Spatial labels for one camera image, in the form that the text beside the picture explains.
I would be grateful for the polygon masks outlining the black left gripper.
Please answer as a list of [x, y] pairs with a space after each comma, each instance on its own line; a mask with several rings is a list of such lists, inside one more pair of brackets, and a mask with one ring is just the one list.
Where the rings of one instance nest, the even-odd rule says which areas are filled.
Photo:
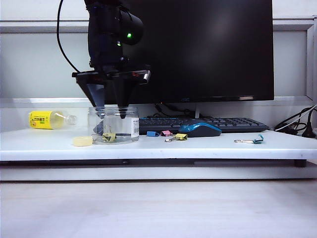
[[108, 72], [103, 77], [96, 70], [73, 72], [72, 77], [76, 82], [88, 84], [91, 94], [92, 107], [88, 110], [88, 126], [92, 134], [103, 134], [104, 132], [104, 84], [106, 85], [106, 104], [117, 105], [120, 117], [126, 117], [129, 98], [136, 84], [147, 84], [151, 77], [151, 66], [148, 64], [137, 64], [124, 66], [121, 71]]

